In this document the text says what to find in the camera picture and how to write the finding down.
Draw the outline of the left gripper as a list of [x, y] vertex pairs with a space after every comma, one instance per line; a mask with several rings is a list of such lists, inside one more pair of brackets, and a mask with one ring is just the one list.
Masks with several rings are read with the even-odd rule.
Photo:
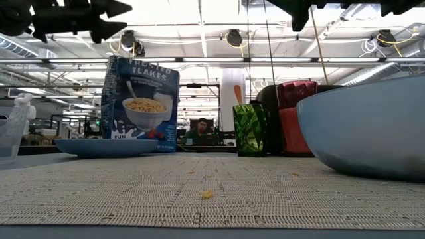
[[33, 0], [34, 14], [32, 24], [33, 36], [47, 43], [47, 34], [71, 32], [77, 35], [79, 31], [89, 31], [94, 43], [101, 43], [127, 27], [125, 22], [107, 22], [99, 20], [92, 28], [92, 10], [99, 14], [115, 17], [132, 10], [132, 6], [118, 0], [63, 0], [59, 5], [57, 0]]

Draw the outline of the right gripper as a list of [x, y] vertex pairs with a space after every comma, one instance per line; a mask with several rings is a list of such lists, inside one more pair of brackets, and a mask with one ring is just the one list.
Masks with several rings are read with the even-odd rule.
[[292, 17], [292, 30], [300, 32], [309, 20], [311, 5], [322, 7], [328, 3], [339, 3], [344, 8], [352, 4], [379, 4], [381, 15], [401, 15], [425, 0], [267, 0]]

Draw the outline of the blue frosted flakes cereal box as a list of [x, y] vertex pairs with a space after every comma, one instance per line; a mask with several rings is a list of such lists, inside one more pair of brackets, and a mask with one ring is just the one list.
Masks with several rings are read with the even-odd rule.
[[176, 70], [109, 57], [100, 104], [102, 137], [156, 140], [158, 152], [176, 151], [179, 81]]

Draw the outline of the blue plate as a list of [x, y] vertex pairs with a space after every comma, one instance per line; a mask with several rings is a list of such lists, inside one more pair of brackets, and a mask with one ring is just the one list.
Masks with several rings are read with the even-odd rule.
[[158, 140], [152, 139], [55, 139], [63, 153], [79, 158], [139, 157], [157, 149]]

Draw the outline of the long overhead light bar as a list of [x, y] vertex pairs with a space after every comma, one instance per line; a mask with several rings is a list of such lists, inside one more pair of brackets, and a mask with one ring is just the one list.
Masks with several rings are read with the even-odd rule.
[[[154, 63], [182, 63], [182, 62], [193, 62], [193, 63], [318, 63], [324, 61], [324, 63], [399, 63], [399, 62], [413, 62], [421, 63], [425, 62], [425, 57], [415, 58], [266, 58], [266, 57], [255, 57], [255, 58], [218, 58], [218, 57], [175, 57], [175, 58], [134, 58], [134, 60], [142, 60], [146, 62]], [[101, 64], [107, 63], [108, 58], [0, 58], [0, 64]]]

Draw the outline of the white column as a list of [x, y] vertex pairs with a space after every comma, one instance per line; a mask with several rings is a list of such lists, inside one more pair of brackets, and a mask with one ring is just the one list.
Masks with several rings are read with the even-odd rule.
[[239, 105], [234, 94], [234, 85], [242, 88], [245, 104], [246, 71], [241, 68], [225, 68], [220, 79], [220, 129], [223, 132], [234, 131], [232, 108]]

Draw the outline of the red faceted cup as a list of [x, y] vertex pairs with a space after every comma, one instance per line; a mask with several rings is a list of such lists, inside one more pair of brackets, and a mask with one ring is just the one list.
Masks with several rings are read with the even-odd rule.
[[317, 93], [317, 83], [313, 81], [293, 81], [279, 84], [276, 88], [278, 113], [284, 136], [283, 152], [286, 155], [311, 155], [302, 135], [298, 121], [297, 104], [304, 98]]

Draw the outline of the green faceted cup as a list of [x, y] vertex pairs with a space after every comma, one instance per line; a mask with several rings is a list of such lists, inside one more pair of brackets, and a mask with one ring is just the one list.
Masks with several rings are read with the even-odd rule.
[[232, 108], [239, 157], [265, 157], [267, 154], [266, 112], [258, 101]]

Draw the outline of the blue bowl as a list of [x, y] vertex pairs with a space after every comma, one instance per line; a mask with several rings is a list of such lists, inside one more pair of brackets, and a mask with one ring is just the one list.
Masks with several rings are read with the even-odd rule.
[[315, 94], [297, 104], [312, 153], [336, 171], [425, 183], [425, 75]]

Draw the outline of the person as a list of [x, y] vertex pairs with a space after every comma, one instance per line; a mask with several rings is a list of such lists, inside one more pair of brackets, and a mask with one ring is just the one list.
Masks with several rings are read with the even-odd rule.
[[189, 130], [180, 140], [181, 145], [213, 146], [217, 138], [207, 131], [208, 121], [200, 118], [195, 128]]

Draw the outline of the clear plastic container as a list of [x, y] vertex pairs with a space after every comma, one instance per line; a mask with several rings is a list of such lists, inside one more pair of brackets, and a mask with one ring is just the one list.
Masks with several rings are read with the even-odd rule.
[[29, 132], [29, 122], [35, 118], [34, 106], [0, 107], [0, 164], [17, 157], [21, 140]]

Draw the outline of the beige woven placemat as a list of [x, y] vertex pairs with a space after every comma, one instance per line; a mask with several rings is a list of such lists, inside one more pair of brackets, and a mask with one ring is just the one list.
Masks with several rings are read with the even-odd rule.
[[0, 171], [0, 224], [425, 230], [425, 185], [341, 175], [317, 159], [76, 160]]

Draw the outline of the black background frame stand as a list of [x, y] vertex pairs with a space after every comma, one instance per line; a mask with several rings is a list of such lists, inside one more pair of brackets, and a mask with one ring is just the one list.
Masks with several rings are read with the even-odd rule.
[[178, 116], [184, 120], [207, 118], [222, 125], [220, 84], [188, 83], [179, 86]]

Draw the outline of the black table frame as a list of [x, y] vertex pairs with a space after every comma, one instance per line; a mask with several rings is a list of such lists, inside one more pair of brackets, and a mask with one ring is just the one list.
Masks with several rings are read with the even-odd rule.
[[[236, 147], [233, 146], [177, 146], [176, 152], [190, 152], [190, 153], [237, 153]], [[40, 155], [61, 153], [61, 150], [55, 146], [21, 146], [18, 151], [18, 156], [22, 155]]]

